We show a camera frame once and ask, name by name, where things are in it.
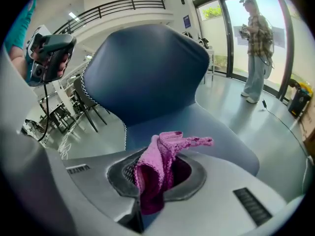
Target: blue chair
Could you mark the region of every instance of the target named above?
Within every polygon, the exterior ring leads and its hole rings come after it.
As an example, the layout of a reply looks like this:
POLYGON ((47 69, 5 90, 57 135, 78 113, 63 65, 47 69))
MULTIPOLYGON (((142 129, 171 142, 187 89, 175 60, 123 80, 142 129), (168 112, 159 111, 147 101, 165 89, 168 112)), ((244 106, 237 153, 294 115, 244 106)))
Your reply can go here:
POLYGON ((126 149, 145 147, 165 131, 211 136, 214 146, 192 149, 255 176, 256 155, 195 101, 208 65, 206 50, 194 40, 164 25, 135 26, 108 36, 86 68, 82 86, 126 125, 126 149))

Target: railing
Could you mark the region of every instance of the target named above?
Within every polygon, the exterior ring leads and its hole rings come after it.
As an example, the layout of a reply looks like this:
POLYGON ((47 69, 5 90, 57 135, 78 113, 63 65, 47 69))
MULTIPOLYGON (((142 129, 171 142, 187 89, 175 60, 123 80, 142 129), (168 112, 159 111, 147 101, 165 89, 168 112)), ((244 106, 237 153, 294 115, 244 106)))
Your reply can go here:
POLYGON ((105 17, 109 14, 124 10, 136 10, 141 8, 159 8, 165 9, 165 0, 117 0, 108 2, 100 6, 87 10, 76 18, 69 20, 54 34, 73 33, 79 28, 84 27, 89 22, 105 17))

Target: pink cloth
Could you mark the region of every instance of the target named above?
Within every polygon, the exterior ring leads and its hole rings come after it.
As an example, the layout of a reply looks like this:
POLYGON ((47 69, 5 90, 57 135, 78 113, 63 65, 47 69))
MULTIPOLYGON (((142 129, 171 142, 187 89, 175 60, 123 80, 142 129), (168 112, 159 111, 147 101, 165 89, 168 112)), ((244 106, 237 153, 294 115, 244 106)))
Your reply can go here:
POLYGON ((174 184, 171 166, 176 154, 184 148, 199 145, 211 146, 213 140, 211 137, 183 138, 181 131, 164 132, 152 137, 150 145, 134 167, 142 214, 152 214, 163 208, 163 192, 174 184))

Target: teal shirt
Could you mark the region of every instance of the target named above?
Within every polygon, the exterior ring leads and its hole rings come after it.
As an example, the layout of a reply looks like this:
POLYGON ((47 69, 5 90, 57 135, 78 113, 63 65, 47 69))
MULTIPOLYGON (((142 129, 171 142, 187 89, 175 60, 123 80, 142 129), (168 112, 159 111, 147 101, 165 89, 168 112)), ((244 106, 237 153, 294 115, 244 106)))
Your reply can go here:
POLYGON ((4 45, 9 53, 12 46, 17 46, 23 50, 26 32, 31 22, 31 17, 35 9, 36 0, 31 0, 15 19, 11 29, 4 40, 4 45))

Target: cardboard box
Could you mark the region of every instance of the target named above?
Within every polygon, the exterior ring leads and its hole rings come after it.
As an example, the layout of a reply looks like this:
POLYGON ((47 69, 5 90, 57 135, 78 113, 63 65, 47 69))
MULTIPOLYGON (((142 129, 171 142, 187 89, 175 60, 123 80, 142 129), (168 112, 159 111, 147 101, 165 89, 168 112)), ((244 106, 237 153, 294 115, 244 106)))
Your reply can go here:
POLYGON ((300 118, 302 139, 309 154, 315 159, 315 97, 308 103, 300 118))

